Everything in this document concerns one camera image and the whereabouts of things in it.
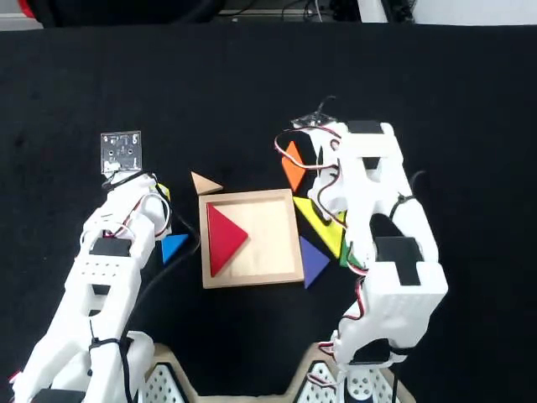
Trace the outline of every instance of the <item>white robotic arm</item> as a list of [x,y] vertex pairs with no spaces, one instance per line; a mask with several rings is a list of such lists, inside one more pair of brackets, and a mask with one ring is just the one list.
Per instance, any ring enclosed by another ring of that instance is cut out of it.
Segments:
[[58,310],[14,381],[15,403],[39,403],[40,392],[63,394],[54,401],[68,401],[66,390],[74,396],[69,401],[81,401],[75,393],[80,391],[85,403],[124,402],[125,384],[131,396],[143,385],[153,341],[141,332],[122,336],[137,299],[140,270],[155,239],[170,232],[170,207],[154,175],[120,170],[107,176],[115,188],[84,224]]
[[[320,111],[293,125],[290,131],[310,135],[317,165],[322,165],[308,191],[314,209],[326,222],[347,212],[340,225],[346,230],[347,264],[358,275],[357,301],[320,349],[333,356],[342,374],[357,364],[401,362],[425,334],[447,283],[425,212],[404,173],[394,130],[388,123],[347,125]],[[389,217],[404,236],[373,239],[369,223],[375,213]],[[391,260],[396,252],[404,259]],[[360,351],[378,340],[390,350],[383,362],[361,360]]]

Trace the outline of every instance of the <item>wooden tray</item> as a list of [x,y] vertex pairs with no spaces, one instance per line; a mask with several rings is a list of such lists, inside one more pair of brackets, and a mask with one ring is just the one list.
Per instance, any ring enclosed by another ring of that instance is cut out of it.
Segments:
[[[244,245],[211,277],[207,203],[248,233]],[[304,280],[290,189],[200,196],[203,288]]]

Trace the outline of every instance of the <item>blue triangle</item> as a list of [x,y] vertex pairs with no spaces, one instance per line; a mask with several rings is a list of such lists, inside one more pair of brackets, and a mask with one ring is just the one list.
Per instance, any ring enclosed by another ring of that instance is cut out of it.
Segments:
[[162,243],[162,262],[168,263],[168,260],[177,252],[177,249],[181,247],[183,242],[188,238],[188,234],[182,233],[181,235],[168,235],[164,238]]
[[309,288],[330,260],[302,237],[300,237],[300,252],[304,268],[304,287]]

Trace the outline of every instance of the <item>tangram piece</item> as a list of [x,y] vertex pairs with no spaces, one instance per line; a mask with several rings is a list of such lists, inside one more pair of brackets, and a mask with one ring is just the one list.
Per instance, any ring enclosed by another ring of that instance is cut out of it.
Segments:
[[[294,157],[295,160],[299,161],[302,164],[302,159],[300,158],[299,150],[296,149],[296,145],[294,141],[291,141],[289,143],[289,147],[287,147],[285,151],[289,155]],[[289,184],[291,185],[291,189],[293,189],[293,191],[296,191],[300,185],[300,182],[302,181],[302,178],[304,177],[305,169],[300,168],[299,166],[296,166],[287,157],[282,157],[282,166],[284,167],[284,172],[285,172],[285,175],[287,176],[287,180],[289,181]]]
[[221,191],[224,187],[218,185],[216,182],[213,182],[207,178],[204,178],[201,175],[191,172],[192,180],[194,181],[194,187],[196,188],[196,193],[198,196],[206,195],[208,193],[214,193],[215,191]]
[[300,237],[300,253],[304,267],[304,287],[309,288],[330,260],[304,237]]
[[212,204],[207,204],[207,221],[211,276],[214,277],[248,239],[248,234]]
[[[340,258],[339,258],[339,265],[341,267],[347,267],[347,254],[348,254],[348,247],[347,247],[347,243],[345,242],[345,239],[343,239],[343,241],[341,242],[341,255],[340,255]],[[360,266],[358,264],[358,261],[354,258],[354,256],[351,256],[351,258],[349,259],[351,260],[351,263],[356,265],[356,266]]]
[[181,235],[168,235],[161,242],[162,246],[162,262],[167,264],[169,259],[177,252],[181,245],[188,238],[186,233]]
[[[295,205],[300,212],[304,214],[304,217],[311,224],[315,232],[319,234],[323,242],[328,249],[339,259],[341,253],[341,241],[343,239],[343,228],[336,222],[331,222],[329,225],[325,225],[315,214],[310,199],[304,197],[293,197]],[[343,221],[345,219],[345,213],[340,212],[337,217]]]

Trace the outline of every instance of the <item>white perforated panel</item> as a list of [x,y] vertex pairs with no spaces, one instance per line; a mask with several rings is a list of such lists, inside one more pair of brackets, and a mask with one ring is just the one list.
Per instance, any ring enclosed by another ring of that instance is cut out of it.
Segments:
[[[325,363],[314,364],[310,373],[326,382],[336,382]],[[306,381],[299,391],[296,403],[336,403],[336,393],[332,388],[321,388]]]
[[168,366],[157,364],[154,367],[145,383],[143,399],[138,403],[185,403]]
[[373,396],[373,403],[391,403],[392,388],[378,369],[354,369],[347,377],[347,391],[361,401]]
[[[333,375],[325,363],[316,363],[311,374],[335,382]],[[357,402],[392,403],[392,388],[378,369],[354,369],[347,375],[348,394]],[[331,388],[321,388],[306,381],[299,390],[295,403],[338,403],[336,392]]]

